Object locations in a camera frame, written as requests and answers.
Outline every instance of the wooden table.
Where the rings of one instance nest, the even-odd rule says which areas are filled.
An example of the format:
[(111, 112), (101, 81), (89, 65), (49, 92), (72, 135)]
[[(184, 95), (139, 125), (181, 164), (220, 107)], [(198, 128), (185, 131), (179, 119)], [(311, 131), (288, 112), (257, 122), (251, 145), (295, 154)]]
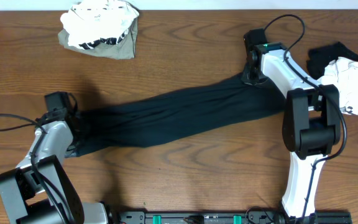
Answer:
[[(340, 40), (358, 53), (358, 11), (144, 11), (133, 60), (65, 50), (57, 39), (62, 12), (0, 12), (0, 113), (39, 117), (43, 96), (58, 90), (74, 93), (87, 110), (218, 82), (242, 70), (242, 36), (284, 13), (305, 20), (305, 37), (291, 51), (304, 69), (313, 47)], [(283, 19), (267, 35), (288, 46), (300, 30), (298, 21)], [(277, 208), (290, 165), (282, 119), (278, 114), (145, 149), (109, 148), (68, 159), (64, 168), (82, 201), (121, 209)], [(316, 208), (348, 209), (358, 223), (358, 116), (346, 121), (347, 147), (324, 165)], [(0, 118), (0, 127), (18, 123)], [(16, 166), (33, 138), (32, 128), (0, 133), (0, 173)], [(6, 222), (0, 199), (0, 223)]]

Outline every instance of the white cloth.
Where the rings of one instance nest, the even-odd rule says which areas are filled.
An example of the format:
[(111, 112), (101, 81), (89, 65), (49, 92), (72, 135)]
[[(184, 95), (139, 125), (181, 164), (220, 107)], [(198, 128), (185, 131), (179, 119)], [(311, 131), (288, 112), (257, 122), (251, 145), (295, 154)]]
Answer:
[(60, 20), (69, 33), (68, 45), (79, 49), (80, 44), (100, 38), (116, 38), (127, 34), (139, 13), (127, 2), (118, 0), (84, 0), (64, 13)]
[(344, 113), (358, 114), (358, 62), (339, 57), (325, 68), (321, 84), (334, 84), (339, 90), (339, 107)]

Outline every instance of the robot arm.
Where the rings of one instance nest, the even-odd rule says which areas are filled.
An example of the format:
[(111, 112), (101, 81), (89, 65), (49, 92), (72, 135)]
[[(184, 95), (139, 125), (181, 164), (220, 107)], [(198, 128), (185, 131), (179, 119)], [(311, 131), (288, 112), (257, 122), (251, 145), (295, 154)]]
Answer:
[(0, 194), (10, 223), (62, 223), (57, 208), (49, 197), (28, 206), (26, 200), (45, 189), (31, 169), (34, 156), (38, 171), (46, 182), (58, 206), (63, 209), (69, 223), (108, 223), (108, 213), (101, 203), (81, 203), (62, 164), (67, 150), (81, 137), (81, 126), (74, 116), (68, 94), (56, 92), (45, 96), (48, 113), (43, 115), (40, 128), (35, 130), (34, 142), (25, 158), (15, 169), (0, 175)]
[[(305, 198), (309, 190), (313, 163), (331, 153), (339, 142), (340, 120), (334, 108), (284, 62), (285, 46), (268, 43), (263, 29), (250, 30), (244, 36), (247, 49), (247, 64), (242, 81), (250, 85), (278, 88), (286, 98), (283, 120), (283, 140), (290, 153), (290, 174), (287, 190), (282, 198), (282, 207), (288, 220), (303, 216)], [(335, 86), (322, 86), (311, 78), (287, 53), (288, 61), (295, 70), (320, 86), (338, 103), (339, 93)], [(309, 111), (321, 111), (321, 116), (309, 118)], [(316, 166), (315, 180), (310, 188), (310, 197), (305, 208), (305, 217), (315, 213), (314, 196), (323, 162)]]

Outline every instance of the cable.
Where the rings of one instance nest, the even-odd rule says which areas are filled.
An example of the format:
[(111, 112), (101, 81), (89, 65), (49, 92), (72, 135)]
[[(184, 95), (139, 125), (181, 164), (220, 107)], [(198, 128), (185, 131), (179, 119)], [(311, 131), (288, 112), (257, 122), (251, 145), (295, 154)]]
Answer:
[(19, 129), (19, 128), (24, 128), (27, 126), (33, 126), (33, 124), (23, 124), (23, 125), (11, 127), (11, 128), (3, 128), (3, 129), (0, 129), (0, 131), (10, 131), (10, 130), (15, 130), (15, 129)]
[(197, 219), (192, 218), (192, 217), (184, 217), (183, 221), (185, 221), (188, 224), (199, 224), (200, 223)]
[(45, 184), (45, 182), (48, 182), (48, 185), (51, 186), (51, 188), (53, 188), (53, 190), (56, 192), (56, 194), (58, 194), (58, 196), (60, 197), (62, 202), (65, 202), (65, 206), (67, 207), (67, 210), (69, 210), (68, 204), (67, 202), (63, 199), (61, 193), (57, 190), (56, 186), (54, 186), (51, 181), (49, 181), (45, 176), (43, 176), (37, 167), (37, 164), (35, 163), (35, 158), (37, 157), (37, 153), (39, 150), (39, 146), (41, 145), (42, 140), (44, 139), (45, 135), (47, 134), (46, 130), (37, 122), (29, 119), (29, 118), (25, 118), (19, 115), (14, 115), (14, 114), (2, 114), (0, 113), (0, 117), (7, 117), (7, 118), (17, 118), (17, 119), (21, 119), (24, 121), (29, 122), (30, 124), (23, 124), (20, 126), (16, 126), (16, 127), (11, 127), (11, 128), (5, 128), (5, 129), (0, 129), (0, 131), (10, 131), (13, 129), (18, 129), (18, 128), (23, 128), (23, 127), (27, 127), (27, 126), (36, 126), (37, 128), (39, 128), (41, 130), (41, 136), (38, 138), (38, 141), (35, 143), (35, 146), (33, 148), (33, 151), (30, 153), (30, 162), (31, 162), (31, 169), (34, 172), (36, 178), (39, 180), (40, 185), (44, 188), (45, 192), (48, 195), (48, 198), (52, 201), (53, 205), (55, 206), (60, 218), (62, 219), (64, 224), (69, 224), (70, 222), (67, 219), (67, 216), (65, 214), (65, 211), (63, 210), (63, 208), (61, 206), (59, 206), (58, 202), (56, 201), (56, 198), (53, 196), (53, 194), (51, 193), (50, 189), (48, 188), (48, 186)]
[(270, 223), (274, 223), (273, 219), (267, 214), (267, 212), (260, 206), (252, 206), (250, 208), (248, 208), (248, 210), (246, 211), (246, 219), (248, 220), (248, 222), (250, 222), (251, 224), (256, 224), (254, 223), (253, 221), (251, 221), (249, 219), (249, 215), (248, 215), (248, 212), (251, 211), (253, 208), (259, 208), (261, 209), (261, 211), (263, 211), (265, 214), (266, 214), (266, 217), (271, 221)]
[(303, 35), (305, 34), (305, 23), (303, 22), (303, 20), (296, 16), (296, 15), (293, 15), (293, 14), (285, 14), (285, 15), (282, 15), (282, 16), (279, 16), (277, 18), (275, 18), (274, 20), (272, 20), (271, 22), (269, 22), (267, 24), (267, 26), (265, 27), (265, 30), (275, 21), (277, 21), (278, 19), (281, 19), (283, 17), (294, 17), (296, 19), (298, 19), (301, 23), (302, 23), (302, 34), (299, 36), (299, 38), (289, 47), (286, 49), (286, 51), (284, 51), (284, 61), (285, 63), (290, 67), (290, 69), (292, 69), (296, 75), (298, 75), (298, 77), (300, 77), (302, 79), (302, 81), (304, 81), (305, 83), (309, 84), (310, 86), (312, 86), (314, 89), (316, 89), (323, 97), (325, 97), (330, 104), (332, 104), (335, 108), (335, 111), (336, 113), (338, 114), (339, 116), (339, 119), (341, 120), (341, 124), (342, 124), (342, 129), (343, 129), (343, 139), (342, 139), (342, 144), (341, 144), (341, 147), (339, 148), (338, 152), (336, 152), (335, 154), (331, 155), (331, 156), (328, 156), (328, 157), (324, 157), (322, 159), (318, 159), (316, 160), (313, 165), (311, 166), (311, 177), (310, 177), (310, 182), (309, 182), (309, 188), (308, 188), (308, 193), (306, 195), (306, 198), (305, 198), (305, 206), (303, 207), (303, 213), (302, 213), (302, 219), (304, 219), (305, 217), (305, 214), (306, 214), (306, 208), (308, 206), (308, 201), (309, 201), (309, 197), (310, 197), (310, 192), (311, 192), (311, 186), (313, 185), (313, 177), (314, 177), (314, 172), (316, 170), (316, 166), (319, 162), (323, 162), (323, 161), (328, 161), (328, 160), (331, 160), (331, 159), (334, 159), (335, 157), (339, 156), (342, 151), (344, 150), (345, 148), (345, 145), (346, 145), (346, 141), (347, 141), (347, 127), (346, 127), (346, 122), (345, 122), (345, 119), (343, 117), (343, 114), (341, 112), (341, 110), (339, 109), (338, 105), (335, 103), (335, 101), (329, 97), (328, 95), (325, 94), (324, 90), (322, 88), (320, 88), (319, 86), (315, 85), (314, 83), (310, 82), (308, 80), (308, 77), (304, 77), (303, 75), (301, 75), (288, 61), (288, 57), (287, 57), (287, 53), (290, 51), (290, 49), (295, 45), (297, 44), (303, 37)]
[(73, 114), (75, 114), (78, 110), (78, 102), (77, 99), (74, 97), (72, 93), (68, 93), (69, 96), (71, 96), (74, 100), (74, 107), (73, 107)]

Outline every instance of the black cloth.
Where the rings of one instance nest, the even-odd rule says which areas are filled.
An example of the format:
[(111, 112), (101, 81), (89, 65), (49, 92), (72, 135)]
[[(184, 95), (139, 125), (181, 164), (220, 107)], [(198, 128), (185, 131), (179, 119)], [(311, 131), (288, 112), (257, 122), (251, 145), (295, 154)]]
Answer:
[(349, 50), (340, 42), (311, 49), (308, 54), (310, 60), (306, 62), (306, 66), (309, 71), (309, 75), (315, 80), (322, 77), (327, 65), (333, 60), (337, 60), (338, 57), (345, 57), (358, 62), (358, 54)]
[(210, 86), (82, 112), (89, 134), (73, 156), (109, 146), (155, 146), (283, 110), (285, 98), (278, 89), (244, 84), (241, 75)]

